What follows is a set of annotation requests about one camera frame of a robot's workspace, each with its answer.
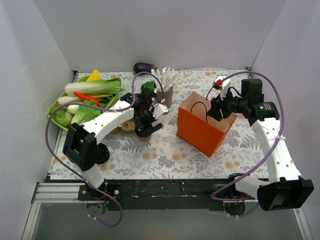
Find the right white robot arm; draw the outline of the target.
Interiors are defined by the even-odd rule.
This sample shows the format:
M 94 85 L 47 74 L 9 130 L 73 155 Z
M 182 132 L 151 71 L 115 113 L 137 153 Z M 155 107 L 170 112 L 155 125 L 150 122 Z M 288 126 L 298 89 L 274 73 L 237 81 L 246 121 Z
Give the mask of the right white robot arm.
M 314 190 L 313 182 L 304 179 L 295 166 L 285 137 L 280 132 L 283 122 L 276 105 L 265 102 L 260 79 L 244 79 L 241 92 L 234 96 L 231 81 L 218 77 L 213 88 L 220 94 L 210 102 L 208 117 L 217 121 L 232 113 L 242 114 L 254 131 L 267 164 L 268 180 L 262 181 L 245 174 L 231 175 L 227 195 L 241 200 L 242 196 L 257 199 L 264 211 L 298 209 Z

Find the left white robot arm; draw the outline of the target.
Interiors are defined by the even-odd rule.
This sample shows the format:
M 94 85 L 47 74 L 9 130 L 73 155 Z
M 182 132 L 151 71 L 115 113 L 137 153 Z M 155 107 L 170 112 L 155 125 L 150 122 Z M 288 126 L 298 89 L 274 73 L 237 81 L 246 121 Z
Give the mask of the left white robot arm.
M 157 94 L 145 88 L 141 93 L 125 94 L 94 119 L 69 127 L 62 152 L 78 168 L 81 178 L 91 185 L 89 194 L 95 200 L 103 199 L 107 193 L 98 166 L 109 159 L 110 152 L 102 139 L 129 120 L 134 121 L 136 135 L 146 139 L 162 128 L 161 123 L 152 124 L 168 112 Z

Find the orange paper bag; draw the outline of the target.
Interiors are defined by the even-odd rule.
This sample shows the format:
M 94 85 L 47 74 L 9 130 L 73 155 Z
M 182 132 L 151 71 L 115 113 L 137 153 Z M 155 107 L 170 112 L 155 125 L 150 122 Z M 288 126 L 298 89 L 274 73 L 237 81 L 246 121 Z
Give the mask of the orange paper bag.
M 209 158 L 238 118 L 232 113 L 228 118 L 217 121 L 207 116 L 210 108 L 210 101 L 193 91 L 180 103 L 177 114 L 177 135 Z

